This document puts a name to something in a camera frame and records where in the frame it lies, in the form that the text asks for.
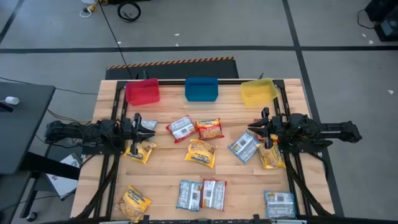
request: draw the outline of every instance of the orange and black caution stripe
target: orange and black caution stripe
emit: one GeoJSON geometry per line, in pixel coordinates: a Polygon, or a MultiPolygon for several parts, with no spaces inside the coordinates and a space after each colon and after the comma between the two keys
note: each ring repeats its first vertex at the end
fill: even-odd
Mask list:
{"type": "Polygon", "coordinates": [[[115,68],[133,68],[133,67],[145,67],[145,66],[153,66],[153,65],[173,65],[178,63],[192,63],[192,62],[212,62],[219,60],[233,60],[234,57],[215,57],[215,58],[200,58],[200,59],[189,59],[189,60],[173,60],[173,61],[165,61],[165,62],[149,62],[149,63],[135,63],[130,65],[112,65],[106,68],[115,69],[115,68]]]}

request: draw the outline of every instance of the food package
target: food package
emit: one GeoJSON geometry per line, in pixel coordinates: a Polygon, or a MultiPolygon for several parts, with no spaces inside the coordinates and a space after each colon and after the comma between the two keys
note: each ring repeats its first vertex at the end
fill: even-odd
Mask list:
{"type": "Polygon", "coordinates": [[[285,192],[264,191],[266,200],[266,217],[269,218],[295,218],[293,194],[285,192]]]}
{"type": "Polygon", "coordinates": [[[286,168],[286,165],[279,152],[277,143],[278,137],[275,134],[271,134],[271,139],[273,140],[274,145],[270,149],[266,149],[264,143],[257,144],[257,147],[260,150],[262,165],[265,169],[286,168]]]}
{"type": "Polygon", "coordinates": [[[133,223],[137,223],[144,215],[145,210],[152,201],[142,196],[133,186],[119,200],[116,208],[127,216],[133,223]]]}
{"type": "Polygon", "coordinates": [[[141,143],[137,143],[137,154],[131,154],[131,140],[128,141],[126,151],[123,154],[124,158],[130,158],[134,161],[142,162],[143,164],[147,164],[150,153],[152,152],[152,148],[156,147],[155,143],[149,141],[142,141],[141,143]]]}
{"type": "Polygon", "coordinates": [[[141,125],[142,125],[142,127],[146,128],[146,129],[155,131],[157,121],[142,119],[141,125]]]}
{"type": "Polygon", "coordinates": [[[185,160],[197,162],[212,169],[216,159],[215,150],[217,146],[197,139],[191,139],[190,142],[185,160]]]}
{"type": "Polygon", "coordinates": [[[260,141],[246,131],[237,141],[228,146],[228,148],[245,164],[256,152],[256,144],[260,144],[260,141]]]}
{"type": "Polygon", "coordinates": [[[197,121],[196,129],[199,132],[200,140],[210,140],[224,137],[223,133],[221,132],[221,123],[219,118],[197,121]]]}
{"type": "Polygon", "coordinates": [[[226,181],[203,180],[203,196],[201,208],[224,210],[226,181]]]}
{"type": "Polygon", "coordinates": [[[174,143],[184,140],[195,132],[195,127],[188,115],[167,125],[166,129],[174,135],[174,143]]]}
{"type": "Polygon", "coordinates": [[[200,206],[200,191],[202,187],[203,183],[201,182],[181,180],[180,193],[178,194],[176,208],[198,212],[200,206]]]}

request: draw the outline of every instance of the wooden board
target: wooden board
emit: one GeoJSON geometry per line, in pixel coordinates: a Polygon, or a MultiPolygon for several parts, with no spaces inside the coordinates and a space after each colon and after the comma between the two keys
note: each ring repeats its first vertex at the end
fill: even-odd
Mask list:
{"type": "MultiPolygon", "coordinates": [[[[308,114],[300,80],[287,79],[285,84],[291,112],[308,114]]],[[[93,121],[110,118],[115,88],[116,81],[101,82],[93,121]]],[[[157,147],[152,151],[146,165],[128,158],[121,158],[113,205],[131,184],[145,197],[152,200],[146,214],[154,220],[243,219],[252,218],[253,214],[265,217],[264,190],[289,191],[286,171],[262,168],[259,152],[256,152],[244,165],[227,148],[245,132],[247,125],[252,123],[254,118],[261,117],[261,110],[265,106],[270,108],[271,115],[274,114],[271,102],[259,106],[244,106],[240,95],[240,85],[220,85],[219,96],[214,103],[188,102],[184,95],[183,85],[161,85],[158,103],[137,107],[129,105],[128,118],[132,118],[134,113],[138,112],[144,119],[156,119],[159,122],[156,127],[156,136],[153,139],[157,147]],[[187,114],[193,121],[221,118],[225,138],[209,141],[218,145],[213,169],[184,160],[189,139],[197,139],[197,133],[181,143],[175,144],[174,137],[165,128],[166,125],[187,114]],[[201,181],[203,178],[228,181],[224,212],[206,208],[199,212],[176,209],[180,181],[182,179],[201,181]]],[[[78,215],[83,210],[98,188],[102,160],[103,156],[96,156],[82,168],[71,217],[78,215]]],[[[333,213],[322,163],[303,154],[302,164],[308,188],[324,208],[333,213]]],[[[107,198],[108,192],[105,192],[101,209],[102,215],[105,214],[107,198]]],[[[298,200],[300,210],[303,212],[300,194],[298,194],[298,200]]],[[[119,210],[113,209],[112,219],[125,220],[126,217],[119,210]]]]}

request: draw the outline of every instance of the black table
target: black table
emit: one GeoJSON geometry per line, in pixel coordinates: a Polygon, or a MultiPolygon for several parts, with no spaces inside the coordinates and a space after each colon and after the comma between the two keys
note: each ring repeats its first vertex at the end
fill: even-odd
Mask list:
{"type": "Polygon", "coordinates": [[[11,113],[0,112],[0,223],[12,221],[17,205],[3,209],[21,201],[31,177],[45,172],[78,178],[77,168],[28,152],[54,91],[54,86],[0,82],[0,100],[21,101],[11,113]]]}

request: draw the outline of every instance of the yellow snack bag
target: yellow snack bag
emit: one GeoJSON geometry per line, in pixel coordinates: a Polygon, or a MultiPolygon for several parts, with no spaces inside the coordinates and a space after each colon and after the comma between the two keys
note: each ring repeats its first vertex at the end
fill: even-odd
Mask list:
{"type": "Polygon", "coordinates": [[[129,185],[128,190],[119,200],[116,207],[133,223],[137,223],[151,202],[151,200],[142,196],[134,187],[129,185]]]}
{"type": "Polygon", "coordinates": [[[130,147],[131,141],[127,143],[127,148],[123,154],[123,157],[130,158],[134,161],[142,162],[143,164],[147,164],[149,155],[152,152],[152,148],[156,147],[156,144],[149,141],[142,141],[141,143],[137,143],[137,155],[131,154],[130,147]]]}
{"type": "Polygon", "coordinates": [[[256,146],[260,149],[262,165],[265,169],[286,168],[286,165],[279,152],[277,143],[278,137],[274,134],[271,134],[271,139],[274,142],[274,145],[270,149],[266,149],[265,144],[256,144],[256,146]]]}
{"type": "Polygon", "coordinates": [[[190,142],[185,160],[197,162],[212,169],[216,159],[215,150],[217,146],[197,139],[192,139],[190,142]]]}

